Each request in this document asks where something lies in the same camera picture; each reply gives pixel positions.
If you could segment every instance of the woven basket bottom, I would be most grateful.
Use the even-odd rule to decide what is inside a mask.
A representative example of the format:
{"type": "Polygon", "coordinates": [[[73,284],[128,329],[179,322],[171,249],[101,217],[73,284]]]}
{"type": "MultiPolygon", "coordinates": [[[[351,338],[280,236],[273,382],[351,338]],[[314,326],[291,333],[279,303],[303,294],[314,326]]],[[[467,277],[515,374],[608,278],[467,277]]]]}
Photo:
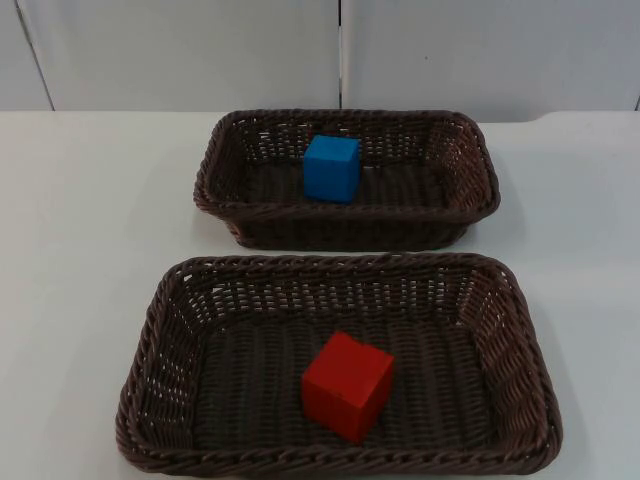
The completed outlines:
{"type": "Polygon", "coordinates": [[[392,396],[363,446],[466,450],[496,443],[473,332],[439,317],[288,311],[225,321],[201,347],[194,448],[348,446],[308,421],[300,401],[304,370],[336,330],[396,357],[392,396]]]}
{"type": "MultiPolygon", "coordinates": [[[[445,208],[438,176],[424,165],[364,167],[353,205],[445,208]]],[[[301,164],[256,165],[247,174],[243,198],[251,203],[314,203],[304,196],[301,164]]]]}

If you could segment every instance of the cube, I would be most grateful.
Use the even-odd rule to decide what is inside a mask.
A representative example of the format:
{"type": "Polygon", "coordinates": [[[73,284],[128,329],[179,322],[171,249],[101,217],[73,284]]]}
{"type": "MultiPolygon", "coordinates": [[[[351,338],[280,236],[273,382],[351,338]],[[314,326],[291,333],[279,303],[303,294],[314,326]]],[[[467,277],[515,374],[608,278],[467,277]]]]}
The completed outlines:
{"type": "Polygon", "coordinates": [[[359,444],[391,393],[393,356],[337,332],[302,377],[305,415],[359,444]]]}
{"type": "Polygon", "coordinates": [[[304,153],[304,194],[315,200],[351,203],[360,183],[355,138],[316,135],[304,153]]]}

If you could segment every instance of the basket rim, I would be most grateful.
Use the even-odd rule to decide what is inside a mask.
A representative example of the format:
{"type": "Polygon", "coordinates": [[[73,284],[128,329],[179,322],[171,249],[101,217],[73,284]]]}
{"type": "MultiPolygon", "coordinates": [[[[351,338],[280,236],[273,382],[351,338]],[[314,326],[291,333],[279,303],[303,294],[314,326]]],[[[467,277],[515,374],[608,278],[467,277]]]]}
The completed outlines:
{"type": "Polygon", "coordinates": [[[500,205],[500,190],[498,177],[496,176],[491,156],[487,150],[484,134],[477,123],[467,115],[449,110],[365,110],[365,109],[257,109],[257,110],[236,110],[224,115],[213,128],[204,159],[200,164],[200,169],[196,177],[193,199],[196,205],[204,211],[213,213],[222,218],[244,219],[265,218],[265,217],[286,217],[286,218],[308,218],[309,212],[313,212],[314,217],[327,217],[335,219],[395,219],[400,217],[410,217],[416,221],[434,221],[446,223],[473,223],[477,222],[495,212],[500,205]],[[309,118],[337,119],[358,115],[361,117],[423,117],[423,118],[443,118],[451,119],[467,125],[473,132],[477,146],[483,161],[483,166],[487,172],[490,198],[475,208],[460,207],[430,207],[420,205],[353,205],[314,202],[312,204],[282,203],[282,202],[245,202],[229,201],[217,198],[209,188],[209,178],[215,168],[216,159],[223,148],[227,136],[226,130],[237,120],[248,119],[259,116],[270,116],[283,118],[309,118]]]}
{"type": "Polygon", "coordinates": [[[439,265],[474,266],[483,269],[494,270],[496,279],[506,283],[513,294],[514,303],[518,316],[514,321],[523,323],[527,329],[527,346],[530,349],[532,359],[537,367],[537,377],[540,383],[543,401],[546,407],[545,438],[537,444],[520,446],[518,449],[505,451],[498,448],[479,448],[474,450],[462,449],[400,449],[383,447],[350,447],[339,449],[341,458],[362,458],[366,456],[367,461],[375,462],[379,465],[381,459],[386,459],[390,463],[415,464],[420,463],[422,467],[450,463],[452,466],[463,470],[464,466],[476,464],[481,470],[481,465],[494,465],[496,462],[517,465],[530,458],[537,458],[538,463],[535,468],[522,471],[517,467],[508,469],[504,473],[533,473],[548,465],[559,453],[562,444],[563,430],[560,418],[560,411],[557,399],[551,385],[551,379],[544,364],[542,352],[538,345],[535,328],[528,313],[526,299],[520,290],[515,275],[503,263],[491,257],[472,253],[393,253],[384,255],[364,255],[364,256],[228,256],[228,257],[194,257],[180,262],[170,268],[158,285],[153,301],[147,310],[140,341],[136,349],[133,365],[124,384],[118,413],[116,415],[116,440],[121,453],[137,468],[150,472],[163,472],[175,474],[189,474],[188,469],[196,466],[201,467],[209,463],[211,470],[218,472],[216,465],[225,464],[230,458],[247,462],[244,468],[237,466],[232,469],[235,474],[250,473],[253,471],[252,465],[264,464],[265,457],[272,457],[273,463],[281,467],[286,467],[287,462],[308,459],[310,462],[316,461],[318,455],[326,455],[328,451],[338,451],[327,448],[323,445],[282,445],[269,448],[252,449],[187,449],[187,448],[166,448],[157,447],[150,442],[135,425],[135,412],[138,410],[142,390],[138,390],[137,384],[141,378],[145,378],[148,373],[150,360],[156,351],[156,346],[160,340],[160,327],[164,318],[165,308],[174,288],[179,287],[183,282],[181,275],[197,272],[202,269],[214,269],[216,271],[243,271],[255,268],[260,265],[267,271],[317,271],[319,268],[325,271],[359,271],[376,270],[380,271],[384,267],[385,271],[407,270],[411,267],[433,267],[439,265]]]}

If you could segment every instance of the basket side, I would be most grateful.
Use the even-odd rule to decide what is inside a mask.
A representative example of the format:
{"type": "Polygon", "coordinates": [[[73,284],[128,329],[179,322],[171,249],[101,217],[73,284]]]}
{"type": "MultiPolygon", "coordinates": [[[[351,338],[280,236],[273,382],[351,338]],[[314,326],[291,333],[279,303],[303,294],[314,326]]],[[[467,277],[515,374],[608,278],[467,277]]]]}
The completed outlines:
{"type": "Polygon", "coordinates": [[[526,300],[511,271],[493,260],[471,270],[467,288],[461,317],[475,330],[499,412],[500,449],[517,473],[533,473],[558,455],[562,423],[526,300]]]}
{"type": "Polygon", "coordinates": [[[198,265],[178,264],[159,283],[120,394],[116,441],[141,470],[184,468],[186,459],[171,453],[194,446],[191,430],[204,325],[193,314],[187,280],[197,274],[198,265]]]}

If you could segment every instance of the wicker basket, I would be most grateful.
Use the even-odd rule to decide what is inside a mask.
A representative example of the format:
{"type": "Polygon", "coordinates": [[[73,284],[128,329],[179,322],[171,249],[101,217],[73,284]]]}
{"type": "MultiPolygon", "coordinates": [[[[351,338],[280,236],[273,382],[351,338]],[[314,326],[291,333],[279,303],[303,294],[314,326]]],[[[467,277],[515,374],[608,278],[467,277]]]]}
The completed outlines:
{"type": "Polygon", "coordinates": [[[498,208],[498,181],[478,126],[460,113],[262,110],[215,127],[194,199],[251,248],[425,250],[450,245],[498,208]],[[314,135],[360,139],[351,205],[304,196],[314,135]]]}
{"type": "Polygon", "coordinates": [[[199,258],[172,268],[120,397],[120,451],[175,475],[531,473],[558,406],[515,278],[477,255],[199,258]],[[391,352],[361,446],[302,414],[336,330],[391,352]]]}

